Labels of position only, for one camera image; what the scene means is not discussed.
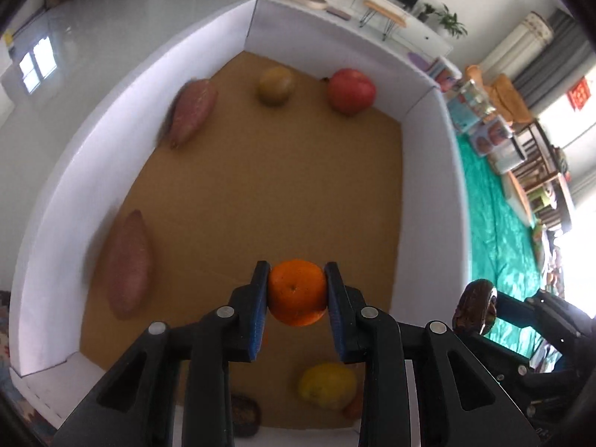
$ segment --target white tiled floor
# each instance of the white tiled floor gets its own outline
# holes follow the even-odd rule
[[[235,1],[239,0],[70,0],[19,34],[16,63],[1,78],[16,108],[0,128],[0,289],[11,287],[41,186],[88,114],[169,38]],[[357,19],[349,25],[358,27]],[[361,32],[380,39],[372,28]],[[46,38],[56,62],[50,73],[47,41],[34,51]],[[407,52],[394,41],[387,44]],[[19,68],[27,54],[37,63],[26,80],[29,89],[34,88],[31,92]]]

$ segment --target apple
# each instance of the apple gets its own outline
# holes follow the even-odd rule
[[[353,116],[373,105],[377,95],[373,81],[354,69],[338,70],[329,79],[327,99],[336,111]]]

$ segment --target red sign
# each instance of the red sign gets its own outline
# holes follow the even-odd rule
[[[569,98],[571,107],[576,111],[582,110],[590,96],[590,88],[585,77],[567,91],[567,97]]]

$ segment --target yellow fruit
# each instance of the yellow fruit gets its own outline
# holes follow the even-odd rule
[[[353,370],[341,363],[323,363],[304,372],[298,395],[321,408],[339,412],[354,399],[357,388]]]
[[[267,106],[281,106],[290,99],[295,87],[294,74],[289,69],[278,65],[267,69],[261,75],[257,95]]]

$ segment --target table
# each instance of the table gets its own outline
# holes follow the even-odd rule
[[[385,25],[385,30],[383,31],[383,40],[386,40],[387,36],[393,31],[395,25],[401,26],[402,28],[406,28],[406,20],[404,20],[403,16],[398,15],[397,13],[385,8],[378,3],[375,3],[372,0],[364,0],[364,6],[367,7],[367,11],[364,13],[362,18],[360,18],[360,28],[366,25],[375,14],[380,13],[384,17],[387,18],[387,23]]]

